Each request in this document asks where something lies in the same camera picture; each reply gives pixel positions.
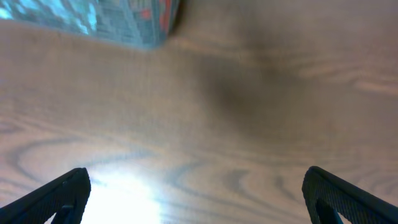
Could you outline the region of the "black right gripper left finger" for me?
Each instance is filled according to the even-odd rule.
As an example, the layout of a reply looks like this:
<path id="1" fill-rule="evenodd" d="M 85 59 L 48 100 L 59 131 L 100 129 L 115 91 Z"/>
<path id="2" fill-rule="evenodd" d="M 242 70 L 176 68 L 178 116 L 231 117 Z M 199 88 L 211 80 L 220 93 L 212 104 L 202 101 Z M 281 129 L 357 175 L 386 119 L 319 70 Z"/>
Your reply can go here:
<path id="1" fill-rule="evenodd" d="M 1 208 L 2 224 L 80 224 L 91 192 L 85 168 L 75 168 Z"/>

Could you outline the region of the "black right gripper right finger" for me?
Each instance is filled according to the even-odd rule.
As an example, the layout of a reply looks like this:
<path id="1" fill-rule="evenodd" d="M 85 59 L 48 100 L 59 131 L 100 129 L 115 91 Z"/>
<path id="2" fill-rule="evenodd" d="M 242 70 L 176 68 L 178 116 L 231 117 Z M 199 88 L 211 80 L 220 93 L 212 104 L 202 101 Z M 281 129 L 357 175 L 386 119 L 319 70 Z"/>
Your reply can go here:
<path id="1" fill-rule="evenodd" d="M 310 220 L 314 224 L 342 222 L 397 224 L 397 207 L 357 186 L 311 166 L 302 184 L 303 197 Z"/>

